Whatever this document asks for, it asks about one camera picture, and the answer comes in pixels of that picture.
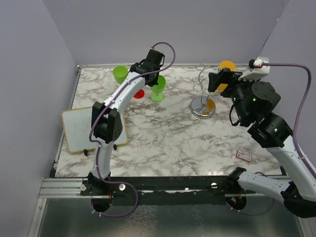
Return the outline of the small framed whiteboard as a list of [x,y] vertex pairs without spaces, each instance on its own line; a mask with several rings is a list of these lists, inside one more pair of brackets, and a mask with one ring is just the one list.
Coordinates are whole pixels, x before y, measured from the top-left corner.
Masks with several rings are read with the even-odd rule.
[[69,153],[92,151],[98,148],[98,143],[89,139],[92,122],[92,107],[84,107],[63,111],[63,129]]

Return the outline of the black front mounting rail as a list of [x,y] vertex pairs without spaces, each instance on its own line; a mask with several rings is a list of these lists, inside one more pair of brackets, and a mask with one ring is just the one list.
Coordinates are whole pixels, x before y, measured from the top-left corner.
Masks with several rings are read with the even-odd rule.
[[83,197],[108,199],[115,206],[224,205],[226,197],[244,194],[227,176],[111,177],[104,183],[96,177],[82,180]]

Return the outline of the red plastic wine glass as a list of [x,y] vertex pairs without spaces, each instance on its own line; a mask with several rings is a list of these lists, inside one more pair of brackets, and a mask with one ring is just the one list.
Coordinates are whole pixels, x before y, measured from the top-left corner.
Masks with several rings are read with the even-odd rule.
[[144,95],[145,95],[144,90],[140,89],[133,97],[134,97],[135,99],[141,99],[141,98],[144,97]]

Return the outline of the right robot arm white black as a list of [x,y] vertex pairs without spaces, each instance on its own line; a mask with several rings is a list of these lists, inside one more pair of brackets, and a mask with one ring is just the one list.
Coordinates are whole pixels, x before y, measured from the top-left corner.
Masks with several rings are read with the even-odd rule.
[[236,193],[227,200],[229,205],[244,209],[246,202],[239,194],[254,191],[283,203],[298,217],[315,217],[316,169],[294,144],[294,131],[273,113],[281,96],[269,82],[250,79],[228,68],[209,73],[208,78],[209,92],[215,92],[221,84],[227,85],[221,96],[231,98],[238,117],[236,124],[247,127],[251,138],[272,154],[291,178],[291,181],[280,181],[237,167],[227,177],[228,190]]

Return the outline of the green wine glass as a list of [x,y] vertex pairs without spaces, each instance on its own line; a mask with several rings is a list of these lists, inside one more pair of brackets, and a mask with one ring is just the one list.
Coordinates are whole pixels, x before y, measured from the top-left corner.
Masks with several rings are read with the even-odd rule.
[[154,85],[151,88],[151,99],[155,102],[160,102],[164,98],[164,89],[166,85],[165,77],[159,75],[158,77],[158,84]]
[[128,68],[126,66],[117,66],[113,69],[113,76],[118,84],[122,84],[128,75]]

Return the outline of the orange plastic wine glass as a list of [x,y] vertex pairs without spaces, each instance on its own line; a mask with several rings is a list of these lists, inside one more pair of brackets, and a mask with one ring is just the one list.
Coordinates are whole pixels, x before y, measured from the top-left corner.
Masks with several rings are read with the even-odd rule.
[[215,102],[209,97],[213,94],[222,93],[228,86],[232,77],[234,76],[234,70],[236,66],[231,61],[222,61],[219,65],[217,72],[208,73],[208,86],[207,86],[207,100],[205,102],[205,111],[212,114],[216,110]]

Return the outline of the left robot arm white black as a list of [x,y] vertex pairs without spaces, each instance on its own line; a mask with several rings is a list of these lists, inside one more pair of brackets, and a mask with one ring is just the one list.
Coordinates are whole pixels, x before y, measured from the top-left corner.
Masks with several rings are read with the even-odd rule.
[[81,195],[110,195],[114,186],[120,184],[110,181],[110,160],[115,141],[122,134],[122,113],[139,90],[158,84],[164,58],[163,53],[151,48],[145,59],[131,66],[125,81],[108,99],[92,106],[89,140],[97,146],[94,165],[81,186]]

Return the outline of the small red white card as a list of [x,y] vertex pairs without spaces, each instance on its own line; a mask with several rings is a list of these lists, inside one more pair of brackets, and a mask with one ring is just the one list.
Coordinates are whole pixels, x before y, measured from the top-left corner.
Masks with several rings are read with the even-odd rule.
[[247,162],[251,162],[252,154],[237,150],[236,158],[247,161]]

